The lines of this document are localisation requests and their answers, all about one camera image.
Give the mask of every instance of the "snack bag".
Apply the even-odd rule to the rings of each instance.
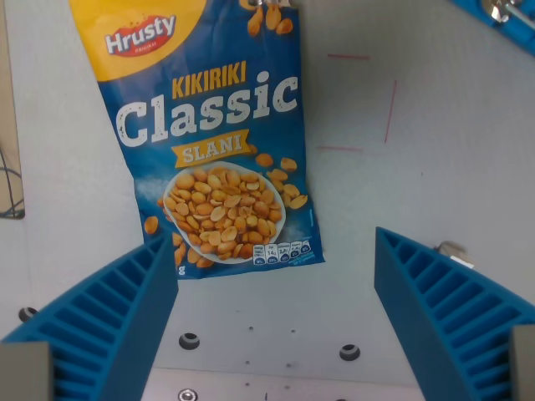
[[[305,185],[298,11],[247,0],[70,0],[179,278],[324,261]]]

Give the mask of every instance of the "white bowl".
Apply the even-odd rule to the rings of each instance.
[[[226,161],[214,161],[213,163],[208,163],[206,165],[196,165],[196,166],[188,167],[187,169],[181,170],[180,173],[175,175],[173,179],[169,181],[169,184],[166,187],[166,191],[164,192],[164,199],[169,196],[169,192],[171,192],[171,190],[175,186],[175,182],[178,177],[186,173],[191,174],[194,169],[199,168],[199,167],[202,168],[204,171],[211,170],[214,167],[226,167],[229,170],[237,171],[240,175],[246,174],[246,173],[256,173],[260,175],[260,173],[257,173],[256,171],[246,169],[245,167],[241,167],[240,165],[234,165],[233,163],[227,163]],[[286,210],[284,209],[283,198],[280,196],[277,189],[273,186],[271,181],[267,180],[265,177],[263,177],[263,179],[266,181],[266,188],[270,189],[273,192],[273,194],[275,194],[275,201],[278,202],[278,204],[281,206],[280,211],[281,211],[281,214],[283,215],[283,218],[275,224],[275,227],[277,228],[277,234],[275,234],[275,236],[269,241],[270,243],[274,243],[277,240],[277,237],[280,234],[284,226],[284,223],[286,222]],[[173,223],[175,223],[176,229],[178,230],[178,232],[181,233],[182,238],[184,238],[184,241],[186,241],[189,246],[191,246],[198,254],[203,255],[206,259],[214,261],[215,263],[224,263],[226,265],[235,265],[237,263],[243,263],[245,261],[249,261],[252,259],[251,257],[249,259],[242,259],[241,257],[238,257],[238,258],[231,257],[231,258],[226,259],[225,261],[222,261],[216,254],[213,254],[213,253],[208,254],[208,255],[203,254],[201,250],[199,249],[199,246],[195,246],[190,243],[190,239],[187,237],[187,232],[179,228],[178,224],[176,223],[175,217],[171,214],[172,211],[170,211],[167,208],[167,206],[164,206],[164,207],[166,208],[167,215],[173,220]]]

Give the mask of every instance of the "nutrition label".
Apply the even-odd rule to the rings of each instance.
[[[252,250],[252,262],[255,265],[279,263],[280,261],[289,261],[310,251],[308,241],[255,245]]]

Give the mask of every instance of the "gray surface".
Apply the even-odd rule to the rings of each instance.
[[[512,399],[535,399],[535,325],[514,327],[510,344]]]
[[[308,180],[327,263],[182,283],[156,366],[415,385],[373,289],[375,227],[457,241],[535,302],[535,60],[442,0],[304,3]],[[8,0],[7,15],[39,309],[141,231],[67,1]],[[184,332],[197,350],[179,347]],[[353,363],[338,356],[347,343],[362,352]]]
[[[0,344],[0,399],[52,401],[52,382],[47,343]]]

